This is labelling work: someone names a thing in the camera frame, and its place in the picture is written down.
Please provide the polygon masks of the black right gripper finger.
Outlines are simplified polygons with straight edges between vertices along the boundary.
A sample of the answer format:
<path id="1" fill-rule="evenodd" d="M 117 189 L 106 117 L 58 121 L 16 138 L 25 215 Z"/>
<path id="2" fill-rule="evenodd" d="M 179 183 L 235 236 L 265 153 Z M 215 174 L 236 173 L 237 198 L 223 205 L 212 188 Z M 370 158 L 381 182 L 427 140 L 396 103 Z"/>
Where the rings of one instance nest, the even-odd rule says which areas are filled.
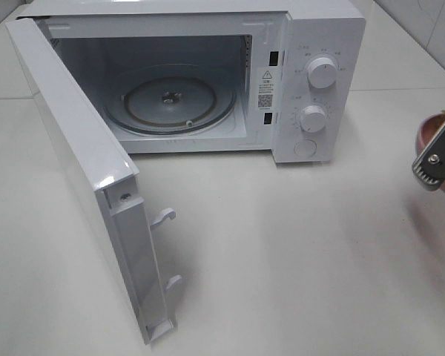
<path id="1" fill-rule="evenodd" d="M 436 191 L 444 183 L 445 121 L 412 163 L 412 172 L 428 191 Z"/>

